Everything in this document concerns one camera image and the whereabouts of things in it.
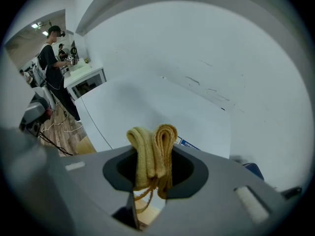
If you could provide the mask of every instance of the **white cable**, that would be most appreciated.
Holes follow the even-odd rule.
[[[70,132],[73,132],[73,131],[76,131],[76,130],[78,130],[78,129],[80,129],[80,128],[83,127],[83,125],[82,125],[81,127],[78,127],[77,129],[74,129],[74,130],[72,130],[72,131],[66,131],[66,130],[64,129],[64,124],[63,124],[63,122],[61,122],[61,123],[59,123],[59,124],[53,123],[53,124],[51,124],[50,127],[47,128],[47,129],[44,129],[44,128],[45,128],[45,126],[44,126],[44,127],[42,128],[41,132],[44,132],[44,131],[49,130],[49,129],[50,129],[52,126],[54,126],[54,125],[55,125],[55,126],[60,126],[61,124],[63,125],[63,131],[64,131],[64,132],[69,132],[69,133],[70,133]]]
[[[59,84],[59,88],[54,88],[48,81],[46,81],[46,83],[47,84],[49,84],[53,89],[55,89],[55,90],[60,90],[60,85],[61,85],[61,82],[62,82],[63,80],[61,80],[60,81],[60,84]]]
[[[71,132],[73,132],[73,131],[76,131],[76,130],[78,130],[78,129],[80,129],[80,128],[83,127],[83,125],[82,125],[81,127],[78,127],[78,128],[76,128],[76,129],[74,129],[74,130],[67,131],[67,130],[64,129],[64,124],[63,124],[63,123],[60,123],[60,124],[54,124],[54,123],[53,123],[53,124],[51,124],[51,126],[50,126],[49,128],[44,129],[44,130],[42,130],[41,132],[49,130],[53,125],[59,126],[59,125],[61,125],[61,124],[63,125],[63,131],[64,131],[64,132],[69,132],[69,133],[71,133]]]

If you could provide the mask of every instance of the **blue sticker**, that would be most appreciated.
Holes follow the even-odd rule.
[[[182,139],[180,145],[184,145],[184,146],[187,146],[187,147],[191,147],[191,148],[195,148],[197,150],[200,150],[197,147],[195,147],[194,145],[191,145],[190,143],[186,142],[184,139]]]

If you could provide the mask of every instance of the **backpack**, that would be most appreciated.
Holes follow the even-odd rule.
[[[41,67],[40,53],[44,49],[44,47],[47,45],[49,44],[48,43],[43,44],[43,46],[40,49],[39,55],[35,59],[32,60],[32,62],[34,63],[34,66],[32,68],[34,79],[40,87],[46,81],[46,71],[48,67],[48,65],[46,65],[46,67]]]

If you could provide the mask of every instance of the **person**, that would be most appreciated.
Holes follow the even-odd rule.
[[[31,86],[31,88],[37,87],[35,80],[33,79],[33,77],[28,72],[24,72],[21,69],[20,74],[24,77],[25,81]]]
[[[64,44],[59,45],[59,52],[58,52],[58,56],[60,57],[61,61],[64,61],[68,57],[68,54],[63,51],[63,46]]]
[[[77,122],[81,122],[78,111],[73,104],[68,91],[63,87],[63,76],[60,72],[60,67],[71,65],[70,61],[57,61],[52,44],[56,43],[57,36],[61,36],[61,29],[59,26],[51,26],[48,29],[46,45],[39,54],[40,66],[46,70],[46,82],[48,89],[55,95],[67,111],[75,118]]]

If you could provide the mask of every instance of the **cable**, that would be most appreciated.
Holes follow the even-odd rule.
[[[63,125],[63,131],[64,131],[64,132],[67,132],[67,133],[71,133],[71,132],[76,131],[76,130],[78,130],[78,129],[80,129],[80,128],[83,127],[83,125],[81,125],[81,127],[78,127],[78,128],[76,128],[76,129],[74,129],[74,130],[71,130],[71,131],[65,130],[65,129],[64,129],[64,122],[65,122],[66,120],[67,120],[67,115],[65,116],[65,119],[64,119],[61,123],[59,123],[59,124],[53,123],[53,124],[51,124],[50,127],[47,128],[47,129],[44,129],[45,127],[43,127],[40,132],[47,131],[47,130],[49,130],[52,126],[60,126],[61,124]]]
[[[37,73],[48,85],[50,85],[53,89],[55,89],[55,90],[60,90],[60,85],[61,85],[61,82],[63,81],[63,78],[61,79],[61,81],[60,81],[60,84],[59,84],[59,88],[55,88],[55,87],[53,87],[48,81],[46,81],[46,79],[44,79],[41,75],[40,75],[40,73],[38,72]]]
[[[52,144],[53,146],[55,146],[58,150],[60,150],[64,155],[73,155],[68,153],[63,147],[59,147],[56,144],[54,144],[49,138],[47,138],[42,132],[39,133],[39,136],[41,137],[41,139],[43,139],[44,141]]]

